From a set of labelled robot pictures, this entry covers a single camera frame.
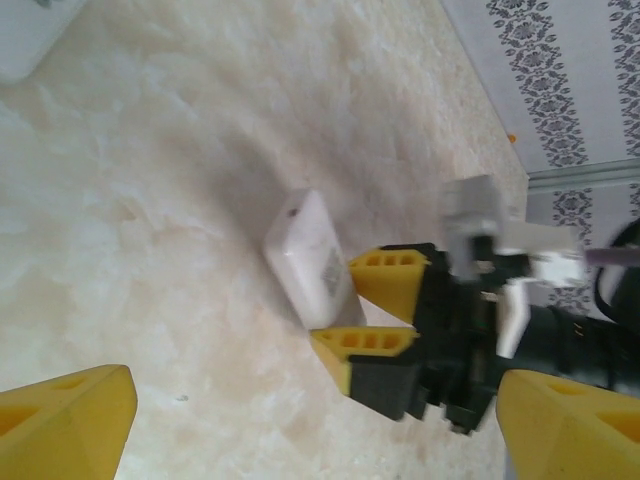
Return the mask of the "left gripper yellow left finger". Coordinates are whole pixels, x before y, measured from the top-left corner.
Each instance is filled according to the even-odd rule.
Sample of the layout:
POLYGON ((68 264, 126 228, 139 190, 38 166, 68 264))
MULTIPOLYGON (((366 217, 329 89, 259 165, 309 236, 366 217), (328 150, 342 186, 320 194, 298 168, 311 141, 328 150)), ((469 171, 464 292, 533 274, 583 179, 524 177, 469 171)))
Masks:
POLYGON ((1 477, 113 479, 137 406, 125 365, 102 365, 2 392, 1 477))

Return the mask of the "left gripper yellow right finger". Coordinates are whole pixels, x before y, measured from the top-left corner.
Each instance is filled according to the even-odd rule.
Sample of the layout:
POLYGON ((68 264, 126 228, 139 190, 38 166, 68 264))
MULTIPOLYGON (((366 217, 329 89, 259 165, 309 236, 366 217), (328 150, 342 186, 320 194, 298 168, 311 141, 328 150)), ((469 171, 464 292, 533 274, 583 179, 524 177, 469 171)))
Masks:
POLYGON ((519 479, 637 479, 639 400, 528 370, 508 371, 497 420, 519 479))

